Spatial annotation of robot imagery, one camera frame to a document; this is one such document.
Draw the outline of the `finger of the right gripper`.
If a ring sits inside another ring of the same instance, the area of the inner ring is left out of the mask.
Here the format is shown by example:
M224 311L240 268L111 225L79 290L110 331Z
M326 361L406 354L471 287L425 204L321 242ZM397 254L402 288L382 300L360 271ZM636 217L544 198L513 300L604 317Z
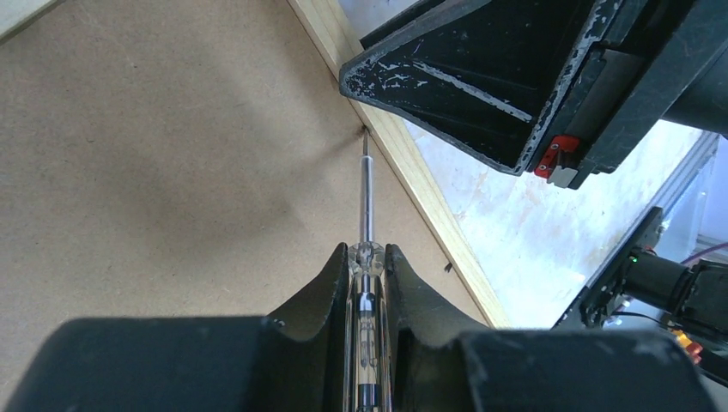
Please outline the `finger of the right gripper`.
M521 174L591 1L418 1L362 40L342 95Z

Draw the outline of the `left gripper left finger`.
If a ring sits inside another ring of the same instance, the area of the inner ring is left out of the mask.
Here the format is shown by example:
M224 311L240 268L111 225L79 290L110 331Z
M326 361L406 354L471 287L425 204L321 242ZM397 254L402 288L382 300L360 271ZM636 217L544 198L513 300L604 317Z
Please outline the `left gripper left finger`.
M10 411L341 411L348 248L267 316L77 318Z

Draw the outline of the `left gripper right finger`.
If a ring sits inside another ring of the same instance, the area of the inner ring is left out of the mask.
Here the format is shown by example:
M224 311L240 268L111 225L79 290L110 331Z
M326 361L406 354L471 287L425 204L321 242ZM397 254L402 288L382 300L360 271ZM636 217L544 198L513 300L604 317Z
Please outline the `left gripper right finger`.
M650 330L493 330L385 248L396 411L714 411L693 362Z

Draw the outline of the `clear handle screwdriver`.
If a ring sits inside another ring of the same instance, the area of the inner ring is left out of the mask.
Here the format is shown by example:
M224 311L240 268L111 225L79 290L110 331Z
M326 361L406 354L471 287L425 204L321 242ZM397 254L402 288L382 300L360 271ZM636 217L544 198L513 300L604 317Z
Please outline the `clear handle screwdriver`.
M373 157L362 135L359 241L348 248L343 409L391 411L385 248L374 241Z

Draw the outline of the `wooden picture frame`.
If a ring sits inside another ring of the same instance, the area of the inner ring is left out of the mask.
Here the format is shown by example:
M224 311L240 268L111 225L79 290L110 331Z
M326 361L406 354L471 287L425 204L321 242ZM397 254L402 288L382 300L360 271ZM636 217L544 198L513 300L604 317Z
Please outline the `wooden picture frame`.
M285 1L65 1L1 47L1 399L87 317L265 314L358 238L364 127Z

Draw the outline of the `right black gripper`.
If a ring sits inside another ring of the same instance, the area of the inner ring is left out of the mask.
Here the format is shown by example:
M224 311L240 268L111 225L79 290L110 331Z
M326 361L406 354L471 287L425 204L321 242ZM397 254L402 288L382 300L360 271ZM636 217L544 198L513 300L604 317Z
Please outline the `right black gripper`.
M576 190L660 119L726 134L726 2L596 2L535 127L534 173Z

